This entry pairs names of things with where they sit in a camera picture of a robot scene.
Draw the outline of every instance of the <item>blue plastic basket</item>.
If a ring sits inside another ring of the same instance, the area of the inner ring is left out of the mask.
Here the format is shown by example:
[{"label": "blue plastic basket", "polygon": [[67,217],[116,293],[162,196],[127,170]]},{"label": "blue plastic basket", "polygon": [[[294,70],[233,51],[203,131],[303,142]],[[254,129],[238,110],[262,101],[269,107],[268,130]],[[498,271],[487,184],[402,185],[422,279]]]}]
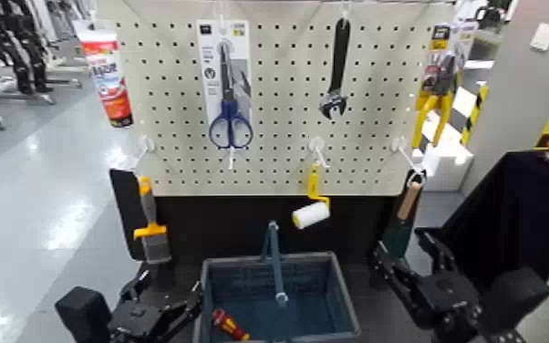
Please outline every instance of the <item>blue plastic basket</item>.
[{"label": "blue plastic basket", "polygon": [[280,290],[275,286],[273,258],[205,260],[203,309],[193,343],[232,340],[212,325],[211,314],[217,308],[232,316],[252,342],[358,341],[359,324],[334,253],[282,255],[281,275],[289,298],[284,307],[275,300]]}]

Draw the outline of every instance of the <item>pegboard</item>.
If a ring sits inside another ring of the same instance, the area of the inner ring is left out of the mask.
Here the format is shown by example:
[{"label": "pegboard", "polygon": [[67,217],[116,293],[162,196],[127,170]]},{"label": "pegboard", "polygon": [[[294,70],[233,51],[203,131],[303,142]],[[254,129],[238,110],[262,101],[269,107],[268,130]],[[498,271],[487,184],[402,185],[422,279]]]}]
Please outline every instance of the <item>pegboard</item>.
[{"label": "pegboard", "polygon": [[395,195],[409,169],[389,148],[410,137],[431,29],[449,22],[444,2],[354,3],[343,116],[318,110],[330,82],[340,3],[226,1],[227,18],[250,24],[254,140],[228,151],[208,137],[196,19],[216,18],[216,2],[98,0],[112,20],[137,130],[155,140],[139,170],[156,195],[301,195],[315,160],[312,137],[326,141],[326,195]]}]

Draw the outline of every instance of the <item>black cloth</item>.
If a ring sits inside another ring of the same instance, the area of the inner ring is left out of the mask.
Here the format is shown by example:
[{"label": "black cloth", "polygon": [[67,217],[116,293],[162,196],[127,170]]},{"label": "black cloth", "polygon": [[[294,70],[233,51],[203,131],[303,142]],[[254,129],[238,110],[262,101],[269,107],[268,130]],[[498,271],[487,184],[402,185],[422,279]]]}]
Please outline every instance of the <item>black cloth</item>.
[{"label": "black cloth", "polygon": [[506,153],[440,231],[480,290],[523,266],[549,279],[549,164],[542,153]]}]

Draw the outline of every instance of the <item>floor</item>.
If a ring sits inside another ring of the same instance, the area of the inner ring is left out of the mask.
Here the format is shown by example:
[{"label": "floor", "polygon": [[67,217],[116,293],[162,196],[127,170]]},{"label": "floor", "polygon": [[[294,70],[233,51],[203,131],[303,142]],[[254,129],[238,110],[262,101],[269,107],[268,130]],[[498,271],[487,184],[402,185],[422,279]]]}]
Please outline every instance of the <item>floor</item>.
[{"label": "floor", "polygon": [[[111,167],[133,166],[139,148],[131,130],[109,126],[88,76],[80,77],[83,89],[56,88],[55,106],[0,101],[8,128],[0,131],[0,342],[72,342],[55,301],[81,285],[114,304],[140,267],[120,234],[108,177]],[[424,193],[416,225],[440,226],[462,200]],[[413,244],[408,258],[428,273]],[[357,311],[369,311],[359,299]],[[378,306],[384,317],[402,311],[396,299]]]}]

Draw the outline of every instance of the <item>paint roller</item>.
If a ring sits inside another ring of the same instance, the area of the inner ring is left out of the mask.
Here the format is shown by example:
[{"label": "paint roller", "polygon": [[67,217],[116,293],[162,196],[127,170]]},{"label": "paint roller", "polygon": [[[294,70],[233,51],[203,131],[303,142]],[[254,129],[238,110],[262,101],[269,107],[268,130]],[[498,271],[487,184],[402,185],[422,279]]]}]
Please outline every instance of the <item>paint roller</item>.
[{"label": "paint roller", "polygon": [[319,184],[319,163],[311,166],[311,173],[308,176],[307,195],[309,199],[317,200],[301,209],[292,212],[292,220],[298,229],[304,229],[314,223],[323,221],[330,216],[330,198],[319,196],[317,185]]}]

